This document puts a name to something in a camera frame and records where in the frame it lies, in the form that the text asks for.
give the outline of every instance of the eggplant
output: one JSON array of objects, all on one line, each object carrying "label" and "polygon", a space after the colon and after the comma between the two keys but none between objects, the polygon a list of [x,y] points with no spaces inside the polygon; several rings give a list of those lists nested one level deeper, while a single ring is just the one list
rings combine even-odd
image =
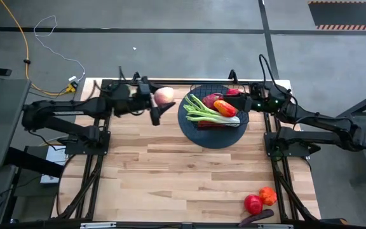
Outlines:
[{"label": "eggplant", "polygon": [[259,214],[256,214],[256,215],[249,216],[249,217],[245,218],[243,221],[241,221],[241,223],[238,226],[239,227],[247,226],[248,224],[250,224],[254,221],[261,220],[261,219],[266,219],[266,218],[269,218],[273,215],[274,215],[273,210],[265,209]]}]

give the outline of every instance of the round black plate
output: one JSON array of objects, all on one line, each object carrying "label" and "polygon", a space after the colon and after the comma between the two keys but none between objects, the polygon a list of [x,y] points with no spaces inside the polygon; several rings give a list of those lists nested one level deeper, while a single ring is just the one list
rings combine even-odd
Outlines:
[{"label": "round black plate", "polygon": [[[202,100],[202,97],[197,96],[201,88],[196,87],[190,91],[187,95],[194,94],[197,98]],[[226,94],[228,88],[220,85],[215,85],[217,92]],[[184,135],[190,139],[193,143],[210,149],[222,149],[236,143],[247,129],[247,124],[240,125],[239,127],[227,127],[227,128],[216,128],[210,130],[198,130],[191,121],[186,119],[187,111],[183,108],[183,105],[188,104],[185,99],[182,100],[177,112],[177,118],[179,120],[180,128]]]}]

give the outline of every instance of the white cable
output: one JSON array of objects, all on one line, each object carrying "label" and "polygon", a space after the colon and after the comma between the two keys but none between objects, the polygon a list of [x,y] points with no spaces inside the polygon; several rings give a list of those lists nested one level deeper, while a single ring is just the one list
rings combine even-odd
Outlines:
[{"label": "white cable", "polygon": [[[55,26],[54,26],[54,27],[53,27],[53,29],[50,31],[50,33],[49,33],[48,35],[38,35],[38,34],[36,33],[36,28],[39,26],[39,24],[40,24],[41,22],[43,22],[44,20],[47,20],[47,19],[52,18],[52,17],[55,19]],[[62,57],[63,59],[65,59],[65,60],[73,61],[73,62],[77,62],[77,63],[80,65],[80,67],[83,69],[83,75],[80,77],[80,79],[77,79],[78,81],[81,81],[81,80],[84,78],[84,75],[86,74],[86,69],[84,68],[84,66],[83,66],[83,65],[82,65],[78,60],[65,58],[62,54],[60,54],[60,53],[57,53],[57,52],[53,51],[50,47],[47,47],[46,45],[44,45],[44,44],[43,44],[43,42],[39,39],[39,37],[40,37],[40,38],[45,38],[45,37],[50,36],[50,35],[53,33],[53,31],[55,30],[56,26],[57,26],[56,15],[48,16],[48,17],[46,17],[46,18],[42,19],[42,20],[41,20],[39,23],[37,23],[37,25],[33,28],[33,33],[35,34],[35,38],[36,38],[36,39],[37,39],[37,40],[42,44],[42,46],[43,46],[43,47],[45,47],[45,48],[49,49],[52,53],[54,53],[54,54],[56,54],[56,55],[61,56],[61,57]]]}]

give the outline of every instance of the gray floor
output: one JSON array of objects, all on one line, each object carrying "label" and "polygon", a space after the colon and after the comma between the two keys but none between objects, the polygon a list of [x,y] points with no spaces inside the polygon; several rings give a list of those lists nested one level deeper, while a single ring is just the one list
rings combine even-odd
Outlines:
[{"label": "gray floor", "polygon": [[[18,21],[29,27],[56,15],[60,27],[262,28],[257,0],[6,2]],[[265,4],[271,29],[315,29],[307,1],[265,0]],[[1,5],[0,25],[15,26]],[[27,33],[27,38],[32,61],[30,77],[35,84],[59,91],[68,78],[82,73],[77,64],[44,49],[32,33]],[[272,40],[279,77],[291,81],[304,108],[338,115],[366,97],[366,36],[272,36]],[[117,77],[117,66],[123,66],[127,76],[139,71],[167,78],[226,78],[229,70],[235,69],[240,78],[261,79],[257,57],[267,53],[263,34],[56,33],[43,41],[65,56],[80,60],[87,77]],[[12,69],[11,78],[24,78],[24,55],[19,33],[0,32],[0,67]],[[27,102],[39,99],[29,95]],[[71,96],[58,99],[68,100]],[[47,139],[61,135],[49,130],[40,133]],[[13,146],[40,143],[40,139],[18,126]],[[322,217],[345,218],[353,225],[366,226],[366,185],[349,185],[349,179],[366,173],[363,155],[323,147],[312,156],[311,164]],[[51,197],[22,199],[16,217],[47,218],[41,201],[51,203]]]}]

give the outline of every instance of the floor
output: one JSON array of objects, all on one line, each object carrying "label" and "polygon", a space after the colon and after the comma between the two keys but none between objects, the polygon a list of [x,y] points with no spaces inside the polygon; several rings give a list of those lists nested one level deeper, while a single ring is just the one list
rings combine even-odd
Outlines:
[{"label": "floor", "polygon": [[[165,78],[226,78],[235,69],[239,78],[261,79],[257,57],[263,53],[277,76],[291,81],[299,104],[308,110],[334,116],[366,97],[366,35],[308,35],[315,25],[307,0],[6,0],[6,4],[24,27],[56,15],[59,27],[136,29],[57,32],[42,38],[52,49],[79,60],[87,77],[117,77],[117,66],[122,66],[127,76],[139,71]],[[53,25],[50,20],[41,26]],[[1,4],[0,26],[15,26]],[[269,31],[268,26],[288,35]],[[255,32],[262,29],[265,33]],[[30,77],[36,85],[60,91],[68,78],[81,75],[76,63],[51,54],[31,32],[26,35]],[[0,32],[0,67],[13,70],[10,78],[24,78],[24,58],[20,33]],[[27,102],[40,99],[29,95]],[[41,143],[22,129],[18,125],[14,147]],[[40,134],[46,139],[61,136],[49,130]],[[326,146],[311,157],[311,166],[322,217],[366,226],[366,185],[349,184],[351,178],[366,173],[363,155]],[[49,209],[43,206],[51,200],[23,198],[15,217],[47,218]]]}]

